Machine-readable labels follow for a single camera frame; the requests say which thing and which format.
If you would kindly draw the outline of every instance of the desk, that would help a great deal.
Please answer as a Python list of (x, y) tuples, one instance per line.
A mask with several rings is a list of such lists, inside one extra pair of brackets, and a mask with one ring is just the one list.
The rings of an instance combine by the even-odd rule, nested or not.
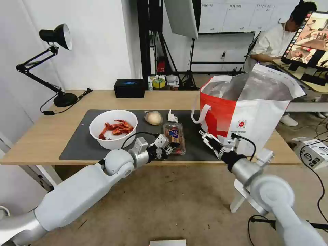
[[(273, 60), (272, 63), (278, 67), (279, 70), (289, 74), (301, 85), (307, 87), (320, 94), (328, 94), (328, 83), (325, 86), (313, 84), (304, 80), (301, 80), (302, 75), (305, 73), (305, 68), (298, 67), (296, 71), (288, 70), (289, 65), (283, 63), (281, 60)], [(328, 109), (328, 102), (291, 102), (287, 108), (287, 112), (326, 112)]]
[[(82, 91), (68, 91), (76, 95)], [(93, 91), (67, 112), (42, 116), (35, 125), (0, 160), (1, 164), (37, 165), (53, 183), (61, 180), (51, 165), (91, 165), (94, 161), (59, 160), (76, 127), (89, 109), (191, 110), (199, 91), (146, 91), (144, 99), (116, 99), (114, 91)], [(62, 108), (51, 107), (53, 111)], [(273, 165), (296, 165), (300, 160), (278, 132), (274, 131), (266, 148), (275, 154)], [(222, 161), (153, 161), (154, 166), (225, 165)]]

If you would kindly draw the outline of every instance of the onion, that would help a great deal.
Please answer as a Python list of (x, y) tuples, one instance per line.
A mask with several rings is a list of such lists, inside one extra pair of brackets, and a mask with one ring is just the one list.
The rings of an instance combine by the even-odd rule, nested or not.
[(163, 118), (161, 116), (160, 113), (158, 113), (157, 111), (153, 111), (153, 112), (148, 112), (145, 111), (146, 116), (145, 116), (145, 120), (151, 124), (151, 125), (159, 125), (163, 122)]

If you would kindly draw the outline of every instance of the whiteboard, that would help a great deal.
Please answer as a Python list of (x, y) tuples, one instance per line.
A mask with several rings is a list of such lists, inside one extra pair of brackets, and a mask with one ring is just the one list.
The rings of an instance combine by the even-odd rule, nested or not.
[(265, 31), (289, 19), (299, 0), (202, 0), (199, 33)]

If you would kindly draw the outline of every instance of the cooked crawfish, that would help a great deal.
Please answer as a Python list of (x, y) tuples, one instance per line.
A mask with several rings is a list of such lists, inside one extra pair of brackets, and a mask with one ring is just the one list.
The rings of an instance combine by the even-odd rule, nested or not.
[(115, 120), (121, 123), (111, 125), (109, 123), (105, 123), (105, 128), (103, 131), (99, 134), (99, 138), (102, 140), (106, 140), (104, 134), (106, 131), (112, 131), (113, 135), (121, 135), (122, 133), (128, 134), (130, 133), (134, 128), (133, 126), (130, 126), (129, 123), (127, 123), (125, 120)]

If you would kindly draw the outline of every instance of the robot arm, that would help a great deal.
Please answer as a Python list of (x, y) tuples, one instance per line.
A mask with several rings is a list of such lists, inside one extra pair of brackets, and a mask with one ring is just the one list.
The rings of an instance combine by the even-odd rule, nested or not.
[(276, 229), (287, 246), (326, 246), (320, 234), (305, 220), (300, 219), (294, 212), (294, 192), (291, 186), (282, 178), (275, 175), (263, 174), (263, 167), (273, 158), (272, 151), (264, 149), (257, 156), (257, 163), (249, 161), (244, 155), (238, 155), (238, 135), (233, 134), (230, 151), (224, 149), (220, 141), (212, 134), (199, 131), (204, 143), (215, 155), (224, 161), (228, 170), (236, 177), (235, 184), (243, 186), (247, 191), (252, 206), (266, 213), (272, 212), (276, 217)]
[(0, 245), (29, 244), (47, 232), (70, 224), (105, 196), (119, 180), (153, 159), (166, 158), (174, 149), (164, 135), (148, 146), (137, 138), (128, 152), (112, 150), (104, 159), (86, 166), (49, 192), (33, 211), (0, 221)]

